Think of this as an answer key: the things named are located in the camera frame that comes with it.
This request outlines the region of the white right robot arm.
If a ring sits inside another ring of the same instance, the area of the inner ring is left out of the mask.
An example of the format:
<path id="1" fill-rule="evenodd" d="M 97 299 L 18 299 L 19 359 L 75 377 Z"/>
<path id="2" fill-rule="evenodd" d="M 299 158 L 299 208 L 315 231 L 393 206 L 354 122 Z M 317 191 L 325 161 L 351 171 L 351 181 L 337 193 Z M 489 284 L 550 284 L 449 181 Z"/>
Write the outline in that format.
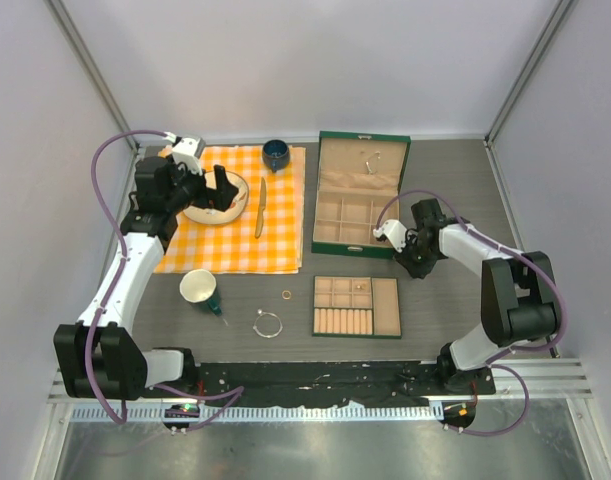
<path id="1" fill-rule="evenodd" d="M 473 377 L 510 350 L 547 350 L 565 331 L 565 307 L 556 289 L 550 259 L 542 252 L 509 248 L 481 233 L 462 217 L 449 217 L 436 199 L 411 207 L 415 225 L 387 220 L 373 231 L 394 248 L 394 258 L 414 279 L 423 279 L 443 259 L 459 262 L 480 280 L 480 322 L 442 347 L 436 380 L 457 395 Z"/>

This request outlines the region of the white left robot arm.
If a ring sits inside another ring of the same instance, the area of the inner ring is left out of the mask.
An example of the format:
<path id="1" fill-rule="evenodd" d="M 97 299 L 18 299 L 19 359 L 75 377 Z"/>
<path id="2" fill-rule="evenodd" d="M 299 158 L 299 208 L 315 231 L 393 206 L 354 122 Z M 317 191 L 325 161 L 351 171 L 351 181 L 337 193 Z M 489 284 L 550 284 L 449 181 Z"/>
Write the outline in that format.
<path id="1" fill-rule="evenodd" d="M 177 216 L 188 207 L 225 212 L 239 194 L 217 165 L 207 173 L 189 161 L 152 156 L 137 162 L 130 209 L 120 224 L 119 247 L 103 283 L 73 324 L 60 325 L 54 347 L 67 394 L 111 400 L 137 400 L 163 384 L 185 399 L 199 380 L 188 348 L 139 349 L 131 336 L 145 287 L 177 229 Z"/>

